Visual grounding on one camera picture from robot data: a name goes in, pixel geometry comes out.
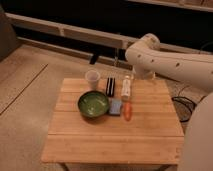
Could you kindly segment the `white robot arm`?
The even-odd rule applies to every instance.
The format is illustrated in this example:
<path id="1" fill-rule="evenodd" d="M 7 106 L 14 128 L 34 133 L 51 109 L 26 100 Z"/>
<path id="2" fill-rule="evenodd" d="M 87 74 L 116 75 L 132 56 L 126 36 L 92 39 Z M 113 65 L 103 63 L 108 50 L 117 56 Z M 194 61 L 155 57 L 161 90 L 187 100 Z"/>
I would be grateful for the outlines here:
<path id="1" fill-rule="evenodd" d="M 138 77 L 153 72 L 208 93 L 195 108 L 185 132 L 177 171 L 213 171 L 213 55 L 159 50 L 154 34 L 145 34 L 125 52 Z"/>

